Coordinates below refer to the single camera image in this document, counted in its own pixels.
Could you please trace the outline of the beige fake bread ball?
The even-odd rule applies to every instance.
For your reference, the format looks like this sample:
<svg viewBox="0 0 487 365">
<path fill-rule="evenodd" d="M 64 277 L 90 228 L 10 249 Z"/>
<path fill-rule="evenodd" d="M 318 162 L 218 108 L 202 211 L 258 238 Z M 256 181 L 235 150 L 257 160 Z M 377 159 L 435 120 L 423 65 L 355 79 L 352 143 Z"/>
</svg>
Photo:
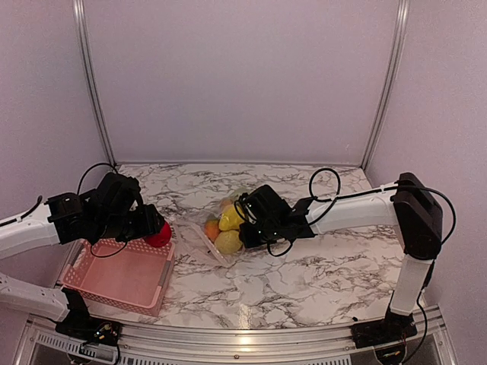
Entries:
<svg viewBox="0 0 487 365">
<path fill-rule="evenodd" d="M 243 243 L 237 230 L 228 230 L 219 233 L 214 245 L 222 255 L 233 255 L 242 248 Z"/>
</svg>

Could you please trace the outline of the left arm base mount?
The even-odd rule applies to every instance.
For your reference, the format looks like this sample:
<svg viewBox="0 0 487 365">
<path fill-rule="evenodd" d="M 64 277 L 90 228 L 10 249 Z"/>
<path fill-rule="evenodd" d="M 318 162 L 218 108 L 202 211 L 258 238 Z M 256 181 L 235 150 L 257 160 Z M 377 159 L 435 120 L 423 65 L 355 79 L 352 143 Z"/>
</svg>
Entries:
<svg viewBox="0 0 487 365">
<path fill-rule="evenodd" d="M 117 346 L 122 324 L 117 321 L 88 318 L 66 318 L 56 323 L 55 330 L 71 338 L 82 340 L 85 344 L 104 344 Z"/>
</svg>

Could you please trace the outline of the front aluminium rail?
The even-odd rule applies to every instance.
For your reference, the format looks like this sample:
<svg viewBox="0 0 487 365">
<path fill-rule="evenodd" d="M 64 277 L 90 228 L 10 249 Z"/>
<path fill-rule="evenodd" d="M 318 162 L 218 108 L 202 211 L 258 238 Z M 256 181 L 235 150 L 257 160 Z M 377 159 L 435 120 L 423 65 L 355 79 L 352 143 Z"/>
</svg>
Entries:
<svg viewBox="0 0 487 365">
<path fill-rule="evenodd" d="M 357 348 L 352 324 L 286 329 L 183 328 L 125 322 L 118 347 L 88 344 L 31 316 L 15 364 L 375 364 L 376 347 Z"/>
</svg>

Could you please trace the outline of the orange fake fruit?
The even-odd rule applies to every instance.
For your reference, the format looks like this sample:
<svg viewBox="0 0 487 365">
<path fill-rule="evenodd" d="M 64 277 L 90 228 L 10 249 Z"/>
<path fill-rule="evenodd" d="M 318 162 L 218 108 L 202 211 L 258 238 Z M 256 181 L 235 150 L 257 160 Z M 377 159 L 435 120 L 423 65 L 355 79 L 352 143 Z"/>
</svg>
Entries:
<svg viewBox="0 0 487 365">
<path fill-rule="evenodd" d="M 221 232 L 219 229 L 219 220 L 206 221 L 204 231 L 205 235 L 210 239 L 210 241 L 214 242 Z"/>
</svg>

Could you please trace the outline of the pink perforated plastic basket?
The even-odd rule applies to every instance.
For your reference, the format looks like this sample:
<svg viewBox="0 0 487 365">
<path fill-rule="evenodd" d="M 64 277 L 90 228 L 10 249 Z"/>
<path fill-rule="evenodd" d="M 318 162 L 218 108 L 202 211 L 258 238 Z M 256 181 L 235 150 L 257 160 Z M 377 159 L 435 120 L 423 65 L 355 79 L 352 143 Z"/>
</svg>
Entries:
<svg viewBox="0 0 487 365">
<path fill-rule="evenodd" d="M 155 248 L 143 239 L 127 244 L 87 240 L 60 277 L 83 298 L 145 316 L 157 316 L 174 267 L 174 246 Z"/>
</svg>

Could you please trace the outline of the aluminium frame post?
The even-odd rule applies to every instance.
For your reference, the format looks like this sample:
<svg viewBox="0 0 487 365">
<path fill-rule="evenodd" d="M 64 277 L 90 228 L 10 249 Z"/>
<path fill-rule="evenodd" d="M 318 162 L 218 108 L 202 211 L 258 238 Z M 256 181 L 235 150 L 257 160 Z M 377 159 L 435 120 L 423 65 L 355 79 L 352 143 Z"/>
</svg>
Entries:
<svg viewBox="0 0 487 365">
<path fill-rule="evenodd" d="M 84 1 L 74 0 L 72 5 L 78 43 L 81 52 L 81 62 L 84 69 L 84 77 L 87 83 L 88 96 L 91 102 L 98 134 L 100 136 L 100 142 L 107 162 L 116 165 L 116 158 L 113 152 L 113 147 L 110 141 L 107 124 L 105 122 L 103 108 L 100 101 L 100 95 L 97 89 L 94 65 L 91 57 Z"/>
<path fill-rule="evenodd" d="M 378 101 L 377 110 L 374 115 L 374 121 L 371 126 L 368 142 L 366 144 L 361 160 L 361 168 L 363 169 L 363 171 L 366 171 L 371 164 L 380 137 L 381 129 L 383 128 L 385 123 L 390 98 L 393 92 L 393 87 L 399 72 L 399 66 L 403 55 L 407 22 L 409 18 L 409 8 L 409 0 L 398 1 L 392 46 L 390 50 L 389 61 L 387 64 L 384 84 L 380 94 L 380 99 Z"/>
</svg>

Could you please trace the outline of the red fake apple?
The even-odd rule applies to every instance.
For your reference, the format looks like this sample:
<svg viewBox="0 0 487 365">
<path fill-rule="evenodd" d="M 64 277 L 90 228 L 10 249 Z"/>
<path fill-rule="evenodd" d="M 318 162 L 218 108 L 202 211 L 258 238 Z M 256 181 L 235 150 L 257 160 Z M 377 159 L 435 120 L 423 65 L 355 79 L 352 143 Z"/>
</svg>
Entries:
<svg viewBox="0 0 487 365">
<path fill-rule="evenodd" d="M 144 238 L 144 241 L 151 247 L 161 248 L 166 246 L 172 237 L 172 230 L 168 223 L 165 223 L 159 233 Z"/>
</svg>

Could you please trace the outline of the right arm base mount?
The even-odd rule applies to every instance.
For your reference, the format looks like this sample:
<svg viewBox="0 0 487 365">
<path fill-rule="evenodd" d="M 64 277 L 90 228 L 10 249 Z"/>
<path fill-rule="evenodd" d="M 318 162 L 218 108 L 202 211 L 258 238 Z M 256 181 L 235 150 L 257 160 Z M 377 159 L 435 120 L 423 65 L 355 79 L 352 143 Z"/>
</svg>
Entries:
<svg viewBox="0 0 487 365">
<path fill-rule="evenodd" d="M 355 323 L 351 327 L 352 339 L 356 348 L 367 348 L 402 341 L 418 334 L 415 325 L 407 322 L 405 325 L 377 320 Z"/>
</svg>

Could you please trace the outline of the left aluminium frame post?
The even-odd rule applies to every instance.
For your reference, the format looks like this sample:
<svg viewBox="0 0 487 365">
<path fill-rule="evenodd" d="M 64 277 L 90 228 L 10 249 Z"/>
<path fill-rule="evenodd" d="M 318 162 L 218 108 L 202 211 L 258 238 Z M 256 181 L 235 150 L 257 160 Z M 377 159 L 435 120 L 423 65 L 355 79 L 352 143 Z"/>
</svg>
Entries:
<svg viewBox="0 0 487 365">
<path fill-rule="evenodd" d="M 94 65 L 91 57 L 84 1 L 74 0 L 72 5 L 78 43 L 81 52 L 81 62 L 84 69 L 84 77 L 87 83 L 88 96 L 91 102 L 98 134 L 100 136 L 100 142 L 107 162 L 116 165 L 116 158 L 113 152 L 113 147 L 110 141 L 107 124 L 105 122 L 103 108 L 100 101 L 100 95 L 97 89 Z"/>
</svg>

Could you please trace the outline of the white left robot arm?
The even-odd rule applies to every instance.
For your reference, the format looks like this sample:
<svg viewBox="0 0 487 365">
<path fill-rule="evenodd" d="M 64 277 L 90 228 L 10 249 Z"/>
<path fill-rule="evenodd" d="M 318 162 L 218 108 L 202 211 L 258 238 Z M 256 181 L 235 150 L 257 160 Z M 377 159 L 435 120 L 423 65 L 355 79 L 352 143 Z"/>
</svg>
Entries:
<svg viewBox="0 0 487 365">
<path fill-rule="evenodd" d="M 107 173 L 92 190 L 38 198 L 29 211 L 3 221 L 1 257 L 76 240 L 127 243 L 159 234 L 164 224 L 156 207 L 144 203 L 137 179 Z M 78 292 L 67 294 L 2 275 L 1 303 L 55 322 L 65 320 L 79 338 L 90 338 L 96 332 L 96 322 Z"/>
</svg>

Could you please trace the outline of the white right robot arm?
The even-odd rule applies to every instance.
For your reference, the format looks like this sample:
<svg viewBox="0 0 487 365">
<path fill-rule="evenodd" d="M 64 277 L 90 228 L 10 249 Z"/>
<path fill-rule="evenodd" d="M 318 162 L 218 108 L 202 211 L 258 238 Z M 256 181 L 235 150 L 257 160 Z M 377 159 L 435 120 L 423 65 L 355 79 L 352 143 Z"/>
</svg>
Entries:
<svg viewBox="0 0 487 365">
<path fill-rule="evenodd" d="M 434 191 L 413 173 L 380 188 L 331 199 L 313 196 L 290 206 L 271 186 L 242 194 L 234 204 L 245 247 L 294 243 L 325 233 L 369 226 L 391 226 L 403 247 L 404 259 L 389 311 L 377 324 L 377 334 L 392 341 L 406 329 L 406 317 L 426 286 L 431 267 L 444 244 L 443 211 Z"/>
</svg>

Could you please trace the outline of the right aluminium frame post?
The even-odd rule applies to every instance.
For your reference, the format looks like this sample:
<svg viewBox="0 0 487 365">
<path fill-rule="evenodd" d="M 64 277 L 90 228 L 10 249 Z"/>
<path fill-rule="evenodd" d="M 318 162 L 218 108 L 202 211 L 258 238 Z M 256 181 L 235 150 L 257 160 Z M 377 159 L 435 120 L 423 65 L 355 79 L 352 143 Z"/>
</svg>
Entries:
<svg viewBox="0 0 487 365">
<path fill-rule="evenodd" d="M 398 1 L 392 46 L 390 50 L 389 61 L 387 64 L 384 84 L 380 94 L 380 99 L 378 101 L 377 110 L 374 115 L 374 121 L 371 126 L 368 142 L 366 144 L 361 160 L 361 168 L 363 169 L 363 171 L 366 171 L 371 164 L 380 137 L 381 129 L 383 128 L 385 123 L 390 98 L 393 92 L 393 87 L 399 72 L 399 66 L 403 55 L 407 22 L 409 18 L 409 8 L 409 0 Z"/>
</svg>

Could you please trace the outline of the clear zip top bag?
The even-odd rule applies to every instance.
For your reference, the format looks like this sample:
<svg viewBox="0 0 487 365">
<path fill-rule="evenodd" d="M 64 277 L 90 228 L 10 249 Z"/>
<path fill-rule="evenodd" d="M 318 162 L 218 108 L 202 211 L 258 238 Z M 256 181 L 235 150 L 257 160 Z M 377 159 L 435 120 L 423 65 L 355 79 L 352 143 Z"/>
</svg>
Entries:
<svg viewBox="0 0 487 365">
<path fill-rule="evenodd" d="M 188 215 L 184 223 L 193 235 L 202 257 L 211 265 L 225 268 L 231 267 L 238 256 L 244 251 L 244 244 L 239 238 L 240 226 L 247 217 L 235 202 L 250 190 L 239 188 L 223 198 L 210 201 Z"/>
</svg>

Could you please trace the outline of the yellow fake lemon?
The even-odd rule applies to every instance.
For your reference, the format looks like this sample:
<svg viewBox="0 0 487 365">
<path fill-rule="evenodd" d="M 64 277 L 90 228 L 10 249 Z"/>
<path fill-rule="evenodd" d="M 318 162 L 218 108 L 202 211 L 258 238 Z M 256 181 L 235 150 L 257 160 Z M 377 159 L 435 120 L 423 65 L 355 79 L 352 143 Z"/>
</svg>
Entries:
<svg viewBox="0 0 487 365">
<path fill-rule="evenodd" d="M 221 213 L 218 226 L 221 231 L 239 230 L 240 225 L 244 222 L 244 213 L 241 208 L 227 205 Z"/>
</svg>

